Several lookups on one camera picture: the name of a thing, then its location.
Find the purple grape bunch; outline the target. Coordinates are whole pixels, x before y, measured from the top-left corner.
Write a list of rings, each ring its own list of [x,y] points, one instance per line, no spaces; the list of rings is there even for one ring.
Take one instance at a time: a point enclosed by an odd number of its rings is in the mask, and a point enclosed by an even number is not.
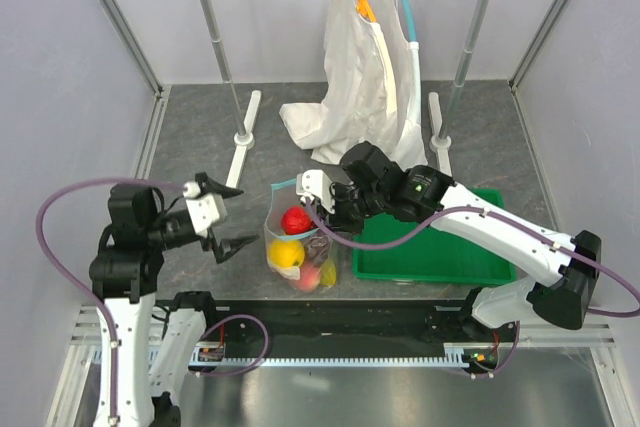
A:
[[[332,240],[321,231],[310,236],[305,245],[306,260],[315,265],[322,265],[331,255]]]

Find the red strawberry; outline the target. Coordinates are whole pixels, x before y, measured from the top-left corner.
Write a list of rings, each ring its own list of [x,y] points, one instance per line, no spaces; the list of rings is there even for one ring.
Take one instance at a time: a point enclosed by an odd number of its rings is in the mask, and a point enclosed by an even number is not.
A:
[[[314,223],[302,206],[289,208],[281,217],[281,228],[286,235],[293,236],[306,233],[314,227]]]

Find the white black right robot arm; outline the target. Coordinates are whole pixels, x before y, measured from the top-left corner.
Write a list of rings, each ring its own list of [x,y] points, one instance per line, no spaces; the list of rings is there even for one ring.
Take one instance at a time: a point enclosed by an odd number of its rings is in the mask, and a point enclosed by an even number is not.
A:
[[[599,273],[601,239],[548,230],[483,200],[451,176],[429,167],[402,168],[380,148],[361,142],[343,155],[346,184],[322,170],[302,175],[299,194],[334,232],[359,234],[366,219],[387,214],[398,221],[463,238],[520,268],[524,278],[494,288],[477,288],[466,298],[458,328],[467,339],[539,317],[566,330],[582,328]]]

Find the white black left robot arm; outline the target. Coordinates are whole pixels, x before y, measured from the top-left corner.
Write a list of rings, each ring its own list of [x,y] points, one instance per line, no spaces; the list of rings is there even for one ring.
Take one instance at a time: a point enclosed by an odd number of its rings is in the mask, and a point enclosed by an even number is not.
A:
[[[186,206],[172,211],[156,186],[120,182],[110,190],[111,222],[103,230],[89,268],[99,313],[102,358],[97,426],[178,426],[179,394],[199,340],[219,329],[213,296],[187,291],[165,304],[163,334],[150,353],[152,313],[166,251],[198,243],[219,263],[229,260],[255,236],[217,240],[214,226],[227,215],[225,200],[241,190],[206,173],[185,183]]]

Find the clear zip top bag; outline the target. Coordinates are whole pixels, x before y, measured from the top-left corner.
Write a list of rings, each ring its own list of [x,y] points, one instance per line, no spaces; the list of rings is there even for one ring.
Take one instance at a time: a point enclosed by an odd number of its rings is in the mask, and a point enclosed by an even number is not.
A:
[[[296,288],[293,286],[292,282],[299,278],[299,274],[300,274],[299,269],[300,269],[300,267],[305,263],[308,263],[308,264],[312,264],[312,263],[308,262],[306,260],[306,257],[305,257],[304,263],[299,267],[293,267],[293,268],[290,268],[290,269],[278,268],[278,267],[273,266],[269,262],[269,260],[267,258],[267,249],[268,249],[269,244],[274,239],[299,240],[304,246],[306,241],[307,241],[307,239],[310,236],[312,236],[317,231],[321,231],[315,225],[315,223],[313,222],[314,223],[314,227],[310,231],[308,231],[306,233],[289,236],[289,235],[286,235],[283,232],[283,230],[281,228],[281,225],[280,225],[281,217],[283,216],[283,214],[289,208],[291,208],[293,206],[302,206],[300,204],[300,202],[299,202],[298,196],[296,195],[295,182],[296,182],[295,179],[291,179],[291,180],[288,180],[288,181],[275,183],[275,184],[271,185],[271,189],[270,189],[270,192],[271,192],[270,206],[269,206],[269,210],[268,210],[266,219],[265,219],[265,221],[263,223],[263,233],[264,233],[264,239],[265,239],[265,255],[266,255],[267,264],[268,264],[269,268],[272,271],[274,271],[280,277],[285,279],[291,285],[291,287],[294,288],[294,289],[296,289]],[[331,259],[336,265],[336,249],[334,248],[333,241],[332,241],[331,255],[330,255],[330,257],[328,259]],[[329,288],[332,288],[332,287],[323,287],[321,284],[319,284],[319,286],[315,290],[317,290],[317,289],[329,289]]]

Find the peach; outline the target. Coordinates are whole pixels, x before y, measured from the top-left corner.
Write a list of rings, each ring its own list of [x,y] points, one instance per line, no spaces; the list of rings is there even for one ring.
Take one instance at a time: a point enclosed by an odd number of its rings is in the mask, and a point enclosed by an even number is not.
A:
[[[300,269],[299,278],[292,282],[293,286],[302,292],[312,292],[315,290],[321,279],[321,269],[314,264],[303,264]]]

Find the orange fruit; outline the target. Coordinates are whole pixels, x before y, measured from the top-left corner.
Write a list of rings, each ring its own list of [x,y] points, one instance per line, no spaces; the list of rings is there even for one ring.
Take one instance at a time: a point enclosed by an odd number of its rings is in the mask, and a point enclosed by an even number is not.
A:
[[[274,239],[267,249],[269,262],[282,269],[301,266],[305,257],[304,246],[299,240]]]

